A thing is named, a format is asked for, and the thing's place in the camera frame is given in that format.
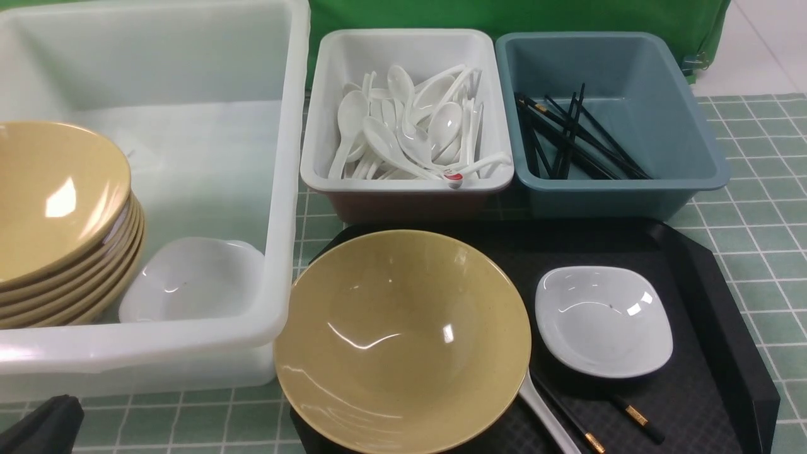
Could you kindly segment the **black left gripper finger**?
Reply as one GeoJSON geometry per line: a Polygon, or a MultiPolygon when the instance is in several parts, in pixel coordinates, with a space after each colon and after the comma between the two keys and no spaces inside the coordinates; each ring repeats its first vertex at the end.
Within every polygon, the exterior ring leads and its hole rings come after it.
{"type": "Polygon", "coordinates": [[[1,434],[2,453],[71,453],[84,410],[72,395],[46,400],[1,434]]]}

